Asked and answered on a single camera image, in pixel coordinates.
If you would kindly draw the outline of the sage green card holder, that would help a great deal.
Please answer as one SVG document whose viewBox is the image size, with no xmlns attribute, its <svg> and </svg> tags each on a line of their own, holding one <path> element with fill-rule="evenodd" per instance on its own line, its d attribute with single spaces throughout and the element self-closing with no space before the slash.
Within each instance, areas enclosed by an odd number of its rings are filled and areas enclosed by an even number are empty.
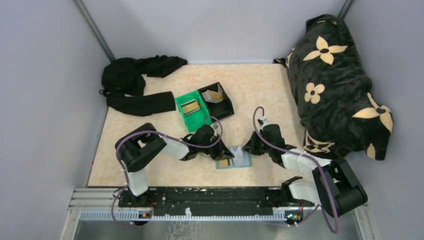
<svg viewBox="0 0 424 240">
<path fill-rule="evenodd" d="M 233 158 L 225 158 L 232 159 L 232 166 L 230 167 L 220 167 L 219 160 L 215 163 L 215 167 L 217 170 L 221 169 L 237 169 L 237 168 L 249 168 L 253 166 L 252 155 L 245 151 L 242 146 L 234 146 L 231 147 L 230 152 L 234 155 Z"/>
</svg>

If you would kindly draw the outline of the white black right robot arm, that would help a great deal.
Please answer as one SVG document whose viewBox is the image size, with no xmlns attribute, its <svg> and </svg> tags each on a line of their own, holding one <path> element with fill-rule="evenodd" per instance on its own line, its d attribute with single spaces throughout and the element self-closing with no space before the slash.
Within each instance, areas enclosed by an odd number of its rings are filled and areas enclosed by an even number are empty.
<svg viewBox="0 0 424 240">
<path fill-rule="evenodd" d="M 323 207 L 331 217 L 340 217 L 368 201 L 365 189 L 345 159 L 315 157 L 287 144 L 279 125 L 267 119 L 258 119 L 243 149 L 255 156 L 268 155 L 273 163 L 300 174 L 281 185 L 281 199 L 287 206 L 306 200 Z"/>
</svg>

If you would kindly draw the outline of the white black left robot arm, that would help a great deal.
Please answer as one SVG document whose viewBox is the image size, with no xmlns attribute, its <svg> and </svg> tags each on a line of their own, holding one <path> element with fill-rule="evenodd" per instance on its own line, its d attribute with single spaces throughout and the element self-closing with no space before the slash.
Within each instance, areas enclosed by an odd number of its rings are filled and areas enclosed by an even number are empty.
<svg viewBox="0 0 424 240">
<path fill-rule="evenodd" d="M 194 133 L 174 138 L 157 131 L 150 122 L 115 143 L 116 157 L 125 174 L 126 186 L 119 196 L 120 207 L 145 207 L 150 200 L 146 166 L 158 155 L 186 162 L 203 154 L 214 161 L 234 158 L 217 132 L 219 125 L 204 124 Z"/>
</svg>

